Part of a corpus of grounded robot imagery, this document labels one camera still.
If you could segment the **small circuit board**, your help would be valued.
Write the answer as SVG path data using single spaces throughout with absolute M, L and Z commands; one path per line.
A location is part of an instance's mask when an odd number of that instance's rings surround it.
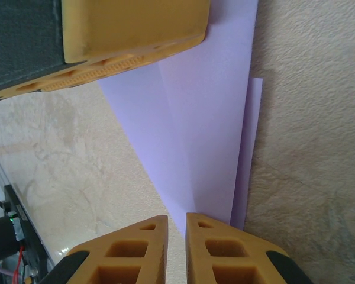
M 18 217 L 18 215 L 15 211 L 8 212 L 7 216 L 9 217 L 9 220 L 11 221 L 11 223 L 14 227 L 16 240 L 22 241 L 24 239 L 24 233 L 22 230 L 21 218 Z

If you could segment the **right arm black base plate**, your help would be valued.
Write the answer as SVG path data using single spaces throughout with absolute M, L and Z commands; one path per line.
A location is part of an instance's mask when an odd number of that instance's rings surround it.
M 24 247 L 24 258 L 34 282 L 40 283 L 53 268 L 52 261 L 14 188 L 5 185 L 4 194 L 5 213 L 21 225 L 20 243 Z

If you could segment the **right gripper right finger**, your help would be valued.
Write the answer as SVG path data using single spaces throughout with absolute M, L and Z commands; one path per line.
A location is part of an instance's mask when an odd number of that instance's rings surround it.
M 312 284 L 279 246 L 197 213 L 186 215 L 187 284 Z

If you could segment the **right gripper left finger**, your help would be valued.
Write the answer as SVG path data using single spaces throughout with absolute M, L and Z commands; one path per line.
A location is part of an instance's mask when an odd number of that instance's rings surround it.
M 155 217 L 72 248 L 49 284 L 165 284 L 168 217 Z

